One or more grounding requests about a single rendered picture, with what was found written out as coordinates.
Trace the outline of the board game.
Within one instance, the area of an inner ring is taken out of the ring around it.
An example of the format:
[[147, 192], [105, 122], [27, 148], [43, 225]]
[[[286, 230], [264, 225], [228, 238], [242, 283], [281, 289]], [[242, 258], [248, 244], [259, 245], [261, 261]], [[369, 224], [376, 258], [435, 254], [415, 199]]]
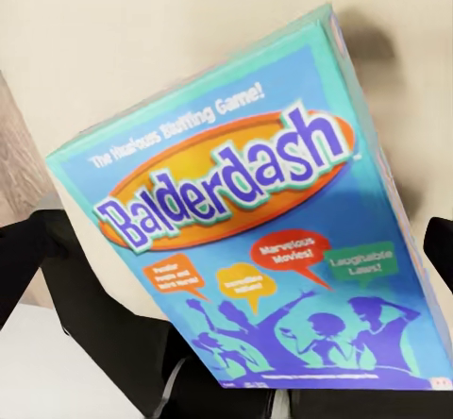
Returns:
[[328, 1], [42, 161], [224, 388], [453, 391]]

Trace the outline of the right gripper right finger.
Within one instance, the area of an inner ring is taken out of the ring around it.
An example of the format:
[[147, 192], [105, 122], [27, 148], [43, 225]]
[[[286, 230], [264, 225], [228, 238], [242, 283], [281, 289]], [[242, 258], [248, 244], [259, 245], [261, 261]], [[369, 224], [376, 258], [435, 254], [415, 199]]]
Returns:
[[432, 217], [428, 223], [423, 249], [453, 293], [453, 221]]

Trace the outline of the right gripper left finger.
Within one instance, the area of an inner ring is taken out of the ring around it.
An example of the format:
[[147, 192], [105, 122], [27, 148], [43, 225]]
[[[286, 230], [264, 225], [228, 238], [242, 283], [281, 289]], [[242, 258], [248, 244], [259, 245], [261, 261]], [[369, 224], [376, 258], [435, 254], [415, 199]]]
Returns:
[[0, 330], [49, 252], [41, 218], [0, 227]]

